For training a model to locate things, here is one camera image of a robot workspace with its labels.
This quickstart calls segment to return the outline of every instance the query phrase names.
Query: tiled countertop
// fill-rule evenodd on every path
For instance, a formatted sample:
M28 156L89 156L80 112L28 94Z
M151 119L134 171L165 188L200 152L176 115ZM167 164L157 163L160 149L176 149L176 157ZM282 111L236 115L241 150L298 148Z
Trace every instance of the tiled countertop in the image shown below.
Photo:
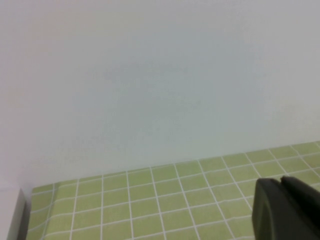
M27 240L254 239L257 178L294 176L320 190L320 142L37 187Z

